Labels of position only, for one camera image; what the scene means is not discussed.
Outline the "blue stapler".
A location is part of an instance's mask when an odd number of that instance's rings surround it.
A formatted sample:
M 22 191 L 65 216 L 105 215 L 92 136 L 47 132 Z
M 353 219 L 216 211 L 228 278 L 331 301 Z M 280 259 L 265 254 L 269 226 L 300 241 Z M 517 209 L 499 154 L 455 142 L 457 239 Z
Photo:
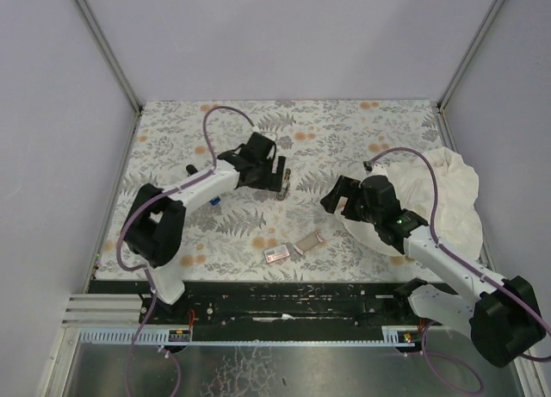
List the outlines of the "blue stapler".
M 193 164 L 188 164 L 186 166 L 186 171 L 187 171 L 189 176 L 193 176 L 194 174 L 196 174 L 198 172 L 197 168 Z M 216 196 L 215 198 L 210 200 L 209 203 L 212 206 L 216 206 L 217 204 L 220 203 L 220 198 L 218 196 Z

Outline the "red white staple box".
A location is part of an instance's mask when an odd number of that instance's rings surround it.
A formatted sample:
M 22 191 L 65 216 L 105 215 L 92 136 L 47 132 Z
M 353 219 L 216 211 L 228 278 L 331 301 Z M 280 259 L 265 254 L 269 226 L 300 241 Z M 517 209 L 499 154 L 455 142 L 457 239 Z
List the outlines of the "red white staple box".
M 270 247 L 263 252 L 267 264 L 272 264 L 279 260 L 290 257 L 290 251 L 286 245 L 277 245 Z

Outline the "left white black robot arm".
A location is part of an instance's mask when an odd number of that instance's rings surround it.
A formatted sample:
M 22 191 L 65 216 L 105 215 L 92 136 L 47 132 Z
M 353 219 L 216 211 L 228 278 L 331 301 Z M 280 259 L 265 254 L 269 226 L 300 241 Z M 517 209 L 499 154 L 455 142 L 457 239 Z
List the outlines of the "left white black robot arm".
M 152 292 L 163 303 L 175 304 L 185 292 L 173 268 L 187 216 L 238 188 L 280 192 L 286 161 L 273 140 L 253 133 L 246 143 L 216 155 L 212 167 L 170 189 L 142 186 L 121 229 L 117 260 L 121 261 L 121 246 L 126 245 L 145 262 L 136 268 L 145 272 Z

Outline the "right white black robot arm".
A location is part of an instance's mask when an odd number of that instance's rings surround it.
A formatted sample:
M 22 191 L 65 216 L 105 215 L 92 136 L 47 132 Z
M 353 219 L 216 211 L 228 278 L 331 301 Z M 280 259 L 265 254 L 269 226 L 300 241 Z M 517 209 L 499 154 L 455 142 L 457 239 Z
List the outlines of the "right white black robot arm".
M 543 340 L 546 330 L 532 286 L 522 277 L 506 279 L 436 241 L 429 223 L 401 207 L 388 178 L 358 181 L 341 176 L 320 201 L 333 214 L 341 199 L 344 218 L 372 225 L 380 240 L 429 268 L 453 293 L 411 281 L 406 297 L 412 311 L 470 338 L 492 365 L 503 368 Z

